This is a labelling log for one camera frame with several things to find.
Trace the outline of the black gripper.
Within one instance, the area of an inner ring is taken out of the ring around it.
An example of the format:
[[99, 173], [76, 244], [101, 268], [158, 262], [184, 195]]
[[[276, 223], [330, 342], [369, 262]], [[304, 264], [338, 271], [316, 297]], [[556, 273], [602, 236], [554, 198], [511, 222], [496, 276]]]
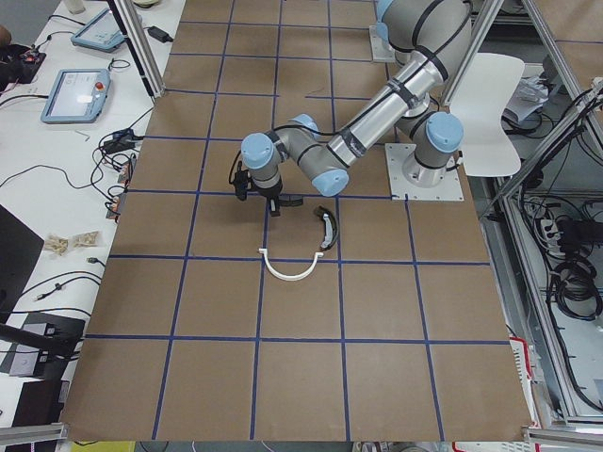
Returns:
[[283, 189], [282, 178], [279, 172], [267, 181], [253, 179], [248, 169], [242, 168], [243, 163], [236, 164], [236, 172], [233, 179], [233, 187], [236, 197], [240, 201], [246, 201], [249, 191], [257, 191], [267, 200], [269, 215], [273, 218], [281, 215], [282, 207], [300, 207], [303, 205], [302, 195], [281, 194]]

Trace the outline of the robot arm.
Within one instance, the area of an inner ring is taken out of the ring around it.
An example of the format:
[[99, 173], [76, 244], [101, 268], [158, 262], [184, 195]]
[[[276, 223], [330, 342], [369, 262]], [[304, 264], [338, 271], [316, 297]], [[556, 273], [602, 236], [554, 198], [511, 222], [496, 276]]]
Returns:
[[271, 215], [279, 215], [284, 205], [279, 166], [286, 160], [322, 196], [333, 197], [348, 184], [349, 167], [394, 126], [418, 139], [416, 162], [422, 169], [443, 169], [464, 129], [454, 115], [430, 109], [430, 92], [458, 72], [471, 39], [471, 10], [469, 1], [379, 2], [376, 28], [394, 49], [399, 72], [325, 144], [306, 114], [246, 136], [231, 182], [236, 197], [244, 201], [255, 191], [266, 199]]

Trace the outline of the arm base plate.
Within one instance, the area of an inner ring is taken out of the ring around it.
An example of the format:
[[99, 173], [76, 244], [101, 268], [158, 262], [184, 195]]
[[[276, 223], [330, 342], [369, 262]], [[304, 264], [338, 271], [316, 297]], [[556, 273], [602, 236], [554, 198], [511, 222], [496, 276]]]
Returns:
[[464, 194], [454, 159], [441, 169], [427, 169], [416, 161], [415, 144], [387, 143], [386, 164], [394, 201], [462, 202]]
[[389, 43], [387, 26], [382, 22], [373, 24], [368, 29], [373, 62], [395, 63], [396, 51]]

